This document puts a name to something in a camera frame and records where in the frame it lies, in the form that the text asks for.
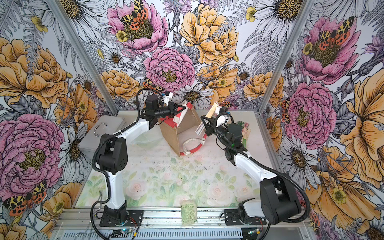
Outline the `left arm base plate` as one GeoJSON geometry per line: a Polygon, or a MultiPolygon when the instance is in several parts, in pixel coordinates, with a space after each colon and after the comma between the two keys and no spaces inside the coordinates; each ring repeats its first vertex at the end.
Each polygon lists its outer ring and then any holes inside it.
{"type": "Polygon", "coordinates": [[[126,212],[108,210],[103,213],[101,227],[140,227],[142,225],[143,210],[126,210],[126,212]]]}

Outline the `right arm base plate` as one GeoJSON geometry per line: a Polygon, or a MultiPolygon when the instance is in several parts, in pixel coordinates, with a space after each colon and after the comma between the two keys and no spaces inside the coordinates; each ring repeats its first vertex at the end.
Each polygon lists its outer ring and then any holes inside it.
{"type": "Polygon", "coordinates": [[[224,214],[220,216],[221,221],[225,221],[226,226],[265,226],[267,220],[263,217],[248,217],[243,210],[224,209],[224,214]]]}

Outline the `burlap tote bag red front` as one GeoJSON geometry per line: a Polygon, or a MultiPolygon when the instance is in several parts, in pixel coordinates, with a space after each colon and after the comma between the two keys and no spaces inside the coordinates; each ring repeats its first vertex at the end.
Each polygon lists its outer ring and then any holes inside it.
{"type": "Polygon", "coordinates": [[[196,153],[205,144],[207,134],[192,103],[184,102],[178,107],[181,113],[174,117],[160,118],[160,129],[166,142],[177,156],[196,153]]]}

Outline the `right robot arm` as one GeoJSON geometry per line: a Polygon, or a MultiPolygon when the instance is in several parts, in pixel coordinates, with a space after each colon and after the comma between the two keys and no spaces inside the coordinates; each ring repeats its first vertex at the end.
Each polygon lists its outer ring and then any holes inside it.
{"type": "Polygon", "coordinates": [[[308,216],[308,210],[302,209],[296,193],[302,188],[288,175],[252,157],[243,144],[242,126],[234,122],[227,108],[211,107],[201,120],[207,136],[214,135],[220,142],[226,159],[259,183],[260,198],[250,198],[239,204],[238,214],[244,225],[256,217],[276,225],[299,223],[308,216]]]}

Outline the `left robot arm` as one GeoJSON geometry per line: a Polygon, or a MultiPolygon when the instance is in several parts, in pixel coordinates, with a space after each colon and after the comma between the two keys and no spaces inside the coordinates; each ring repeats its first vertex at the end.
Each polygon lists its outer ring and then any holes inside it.
{"type": "Polygon", "coordinates": [[[92,168],[105,176],[107,184],[107,198],[100,202],[104,205],[103,220],[122,226],[129,219],[121,174],[128,164],[128,146],[151,130],[159,118],[165,119],[180,113],[180,106],[172,102],[172,97],[173,93],[169,92],[147,96],[145,107],[141,111],[137,109],[138,117],[133,123],[113,134],[102,135],[92,168]]]}

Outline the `grey striped folding fan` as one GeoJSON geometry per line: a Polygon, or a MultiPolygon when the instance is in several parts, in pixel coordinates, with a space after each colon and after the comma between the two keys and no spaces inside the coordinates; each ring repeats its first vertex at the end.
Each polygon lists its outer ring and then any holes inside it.
{"type": "MultiPolygon", "coordinates": [[[[218,102],[214,102],[214,104],[211,106],[210,110],[208,111],[208,118],[212,117],[214,113],[216,112],[216,108],[219,106],[218,102]]],[[[196,129],[196,134],[200,136],[205,129],[203,121],[199,124],[198,128],[196,129]]]]}

